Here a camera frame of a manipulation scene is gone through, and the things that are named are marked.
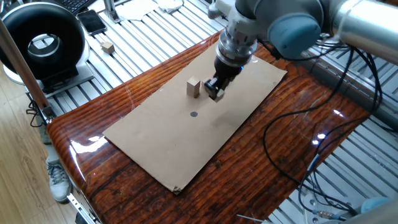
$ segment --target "smartphone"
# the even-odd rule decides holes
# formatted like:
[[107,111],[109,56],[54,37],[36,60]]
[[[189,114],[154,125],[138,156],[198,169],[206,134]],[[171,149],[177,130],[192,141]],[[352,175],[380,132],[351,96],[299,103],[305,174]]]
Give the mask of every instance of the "smartphone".
[[107,27],[94,10],[81,12],[77,14],[77,18],[87,31],[88,35],[95,35],[106,31]]

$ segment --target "white paper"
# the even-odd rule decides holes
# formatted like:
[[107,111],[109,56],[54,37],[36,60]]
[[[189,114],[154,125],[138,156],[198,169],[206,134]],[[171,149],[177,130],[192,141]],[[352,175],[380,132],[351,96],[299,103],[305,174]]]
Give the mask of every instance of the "white paper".
[[157,0],[157,4],[167,13],[174,12],[184,5],[184,0]]
[[122,6],[116,7],[116,12],[121,20],[140,21],[144,15],[157,8],[157,4],[152,0],[132,0]]

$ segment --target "robotic arm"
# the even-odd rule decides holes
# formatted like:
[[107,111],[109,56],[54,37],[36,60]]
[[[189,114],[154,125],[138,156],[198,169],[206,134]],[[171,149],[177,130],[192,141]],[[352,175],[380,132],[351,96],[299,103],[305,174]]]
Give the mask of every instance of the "robotic arm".
[[268,40],[286,58],[297,58],[328,33],[398,64],[398,8],[373,0],[217,0],[209,17],[228,16],[216,49],[216,73],[205,83],[213,100]]

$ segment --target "keyboard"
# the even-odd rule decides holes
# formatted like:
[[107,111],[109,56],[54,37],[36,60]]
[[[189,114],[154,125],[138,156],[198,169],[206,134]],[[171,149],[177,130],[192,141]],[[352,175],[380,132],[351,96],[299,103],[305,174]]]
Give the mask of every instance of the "keyboard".
[[73,15],[78,14],[83,8],[89,6],[96,0],[56,0]]

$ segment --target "cardboard sheet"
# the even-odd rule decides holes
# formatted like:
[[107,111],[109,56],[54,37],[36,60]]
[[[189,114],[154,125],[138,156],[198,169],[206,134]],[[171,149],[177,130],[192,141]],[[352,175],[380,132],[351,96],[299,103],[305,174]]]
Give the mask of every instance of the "cardboard sheet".
[[218,103],[187,80],[214,75],[216,45],[197,57],[103,134],[169,190],[180,192],[232,136],[286,71],[253,57]]

